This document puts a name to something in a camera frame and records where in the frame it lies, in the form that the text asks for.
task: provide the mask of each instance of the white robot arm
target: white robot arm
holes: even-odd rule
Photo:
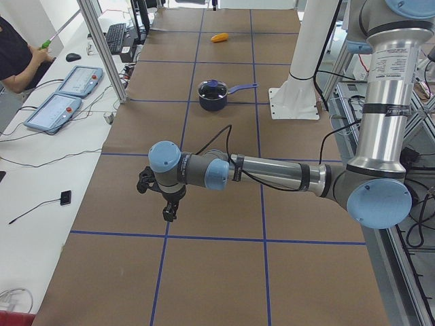
[[[435,0],[352,0],[349,47],[358,50],[367,41],[372,61],[357,152],[345,168],[219,151],[200,156],[163,141],[150,149],[150,167],[139,175],[139,192],[161,192],[168,202],[164,218],[173,221],[187,184],[224,189],[228,179],[250,179],[334,200],[370,228],[396,225],[411,209],[399,157],[418,53],[434,35],[434,17]]]

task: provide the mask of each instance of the person's hand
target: person's hand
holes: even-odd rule
[[[29,50],[32,53],[32,59],[39,64],[43,63],[44,61],[53,61],[53,58],[48,55],[48,49],[38,49],[29,45]]]

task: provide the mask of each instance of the blue joint cap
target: blue joint cap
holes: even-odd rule
[[[165,173],[178,165],[181,152],[172,141],[159,141],[151,147],[148,158],[155,173]]]
[[[352,54],[371,54],[372,47],[365,42],[356,42],[346,40],[347,51]]]
[[[387,229],[403,221],[411,205],[411,195],[403,183],[394,179],[374,179],[352,192],[347,200],[347,211],[368,228]]]
[[[207,171],[205,171],[205,187],[211,190],[225,189],[229,170],[230,165],[227,161],[220,160],[219,158],[211,161]]]
[[[397,15],[410,19],[435,17],[435,0],[385,0]]]

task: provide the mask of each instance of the black shirt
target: black shirt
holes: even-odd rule
[[[0,80],[19,75],[29,65],[32,53],[27,47],[27,42],[4,18],[0,17]],[[36,87],[44,76],[51,62],[43,62],[39,66],[34,78],[26,90]]]

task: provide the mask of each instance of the saucepan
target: saucepan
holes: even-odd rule
[[[219,111],[225,107],[229,94],[257,87],[258,84],[245,84],[228,89],[228,86],[222,81],[215,79],[203,81],[198,86],[199,104],[207,111]]]

